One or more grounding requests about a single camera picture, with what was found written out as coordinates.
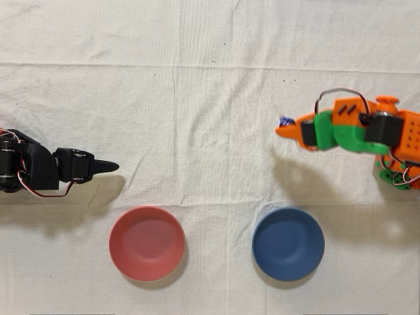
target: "green 3d-printed part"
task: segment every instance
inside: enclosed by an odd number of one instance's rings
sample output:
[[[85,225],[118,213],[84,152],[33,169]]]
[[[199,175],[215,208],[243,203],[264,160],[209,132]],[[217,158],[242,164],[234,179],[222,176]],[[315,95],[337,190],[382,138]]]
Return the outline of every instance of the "green 3d-printed part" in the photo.
[[[343,149],[384,155],[388,146],[364,141],[365,129],[353,125],[333,125],[334,138]]]
[[[338,145],[333,134],[332,113],[332,110],[325,110],[314,118],[316,142],[320,150],[327,150]]]
[[[393,185],[395,188],[399,189],[399,190],[409,190],[410,184],[406,184],[406,185],[400,185],[400,186],[395,186],[394,183],[392,182],[392,177],[394,176],[395,172],[391,171],[390,169],[383,169],[382,171],[379,172],[379,177],[382,178],[383,180],[389,182],[391,185]],[[400,184],[403,182],[402,180],[402,174],[399,173],[394,177],[394,181],[396,184]]]

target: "small blue object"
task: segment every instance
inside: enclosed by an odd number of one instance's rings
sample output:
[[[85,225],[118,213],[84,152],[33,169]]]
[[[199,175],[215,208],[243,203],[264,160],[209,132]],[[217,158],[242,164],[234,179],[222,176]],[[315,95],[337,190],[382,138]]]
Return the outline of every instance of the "small blue object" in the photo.
[[[295,281],[309,275],[324,254],[324,234],[308,213],[281,208],[267,214],[255,229],[252,252],[271,278]]]
[[[295,120],[293,118],[288,118],[285,116],[280,117],[280,120],[278,122],[279,127],[287,127],[292,125],[296,125]]]

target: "wire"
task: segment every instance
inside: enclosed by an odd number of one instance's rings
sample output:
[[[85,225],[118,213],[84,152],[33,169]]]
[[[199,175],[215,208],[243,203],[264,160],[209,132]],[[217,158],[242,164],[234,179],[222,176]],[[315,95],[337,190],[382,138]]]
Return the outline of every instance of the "wire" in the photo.
[[[401,163],[401,164],[404,164],[404,163],[402,163],[402,162],[401,162],[401,160],[397,159],[397,158],[394,156],[394,154],[392,153],[392,150],[391,150],[391,149],[389,149],[388,154],[389,154],[389,156],[390,156],[392,159],[396,160],[397,162],[399,162],[399,163]]]
[[[383,168],[383,169],[390,169],[390,167],[394,164],[394,162],[395,162],[395,160],[391,158],[391,159],[389,160],[389,164],[388,164],[388,166],[386,166],[386,165],[385,165],[385,162],[384,162],[384,159],[383,159],[383,156],[381,156],[381,157],[379,158],[379,163],[381,164],[381,166],[382,166],[382,168]]]
[[[420,179],[420,175],[417,175],[416,177],[414,177],[414,178],[412,178],[412,179],[410,179],[409,181],[407,181],[407,182],[402,182],[402,183],[400,183],[400,184],[396,184],[395,183],[395,181],[394,181],[394,177],[392,178],[392,183],[394,184],[394,186],[401,186],[401,185],[406,185],[406,184],[411,184],[411,183],[413,183],[413,182],[415,182],[415,181],[417,181],[417,180],[419,180]]]
[[[40,194],[39,192],[36,192],[36,191],[35,191],[35,190],[33,190],[32,188],[30,188],[27,184],[25,184],[25,182],[24,182],[24,180],[23,180],[23,178],[22,178],[21,172],[22,172],[22,170],[19,170],[19,171],[18,171],[18,178],[19,178],[19,181],[20,181],[20,183],[22,184],[22,186],[23,186],[24,188],[26,188],[26,190],[27,190],[28,192],[30,192],[31,194],[33,194],[33,195],[35,195],[35,196],[37,196],[37,197],[40,197],[40,198],[60,198],[60,197],[67,196],[68,192],[70,191],[70,188],[71,188],[71,187],[73,186],[73,184],[74,184],[74,182],[70,182],[70,183],[67,185],[66,190],[64,191],[64,194],[63,194],[63,195],[42,195],[42,194]]]
[[[368,105],[368,102],[367,102],[366,98],[363,96],[363,94],[361,92],[356,91],[356,90],[347,89],[346,87],[336,87],[335,89],[325,90],[324,92],[322,92],[320,94],[320,97],[318,97],[318,99],[315,101],[314,113],[316,115],[318,115],[318,105],[321,101],[321,98],[326,94],[335,93],[335,92],[349,92],[349,93],[353,93],[353,94],[356,94],[356,95],[360,96],[360,98],[363,100],[363,104],[365,106],[366,114],[369,115],[369,105]]]
[[[407,167],[406,168],[406,170],[404,171],[404,173],[402,173],[402,179],[403,179],[403,181],[404,182],[408,182],[407,180],[406,180],[406,175],[407,175],[407,172],[408,172],[408,170],[409,170],[410,168],[409,167]]]
[[[18,141],[20,141],[19,140],[19,137],[16,135],[16,133],[14,133],[14,132],[12,132],[12,131],[9,131],[9,130],[6,130],[6,129],[3,129],[3,128],[0,128],[0,137],[1,136],[4,136],[5,134],[7,135],[7,134],[9,134],[9,135],[13,135],[13,137],[15,137],[16,139],[18,139]]]

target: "white fabric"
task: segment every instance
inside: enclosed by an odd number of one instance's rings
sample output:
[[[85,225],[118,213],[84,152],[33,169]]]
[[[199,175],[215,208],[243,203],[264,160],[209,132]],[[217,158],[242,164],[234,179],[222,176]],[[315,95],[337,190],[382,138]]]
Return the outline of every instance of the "white fabric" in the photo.
[[[0,314],[418,314],[419,191],[274,128],[337,86],[419,111],[419,34],[418,0],[0,0],[0,126],[121,166],[63,199],[0,194]],[[188,243],[155,283],[108,254],[113,222],[145,203]],[[279,205],[324,230],[299,282],[251,256]]]

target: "red bowl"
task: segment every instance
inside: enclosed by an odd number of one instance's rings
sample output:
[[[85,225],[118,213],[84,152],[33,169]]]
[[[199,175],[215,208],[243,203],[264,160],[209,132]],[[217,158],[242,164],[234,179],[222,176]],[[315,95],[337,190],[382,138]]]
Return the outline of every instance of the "red bowl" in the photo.
[[[128,210],[116,220],[108,240],[115,267],[138,281],[154,281],[170,274],[181,261],[185,236],[178,220],[152,206]]]

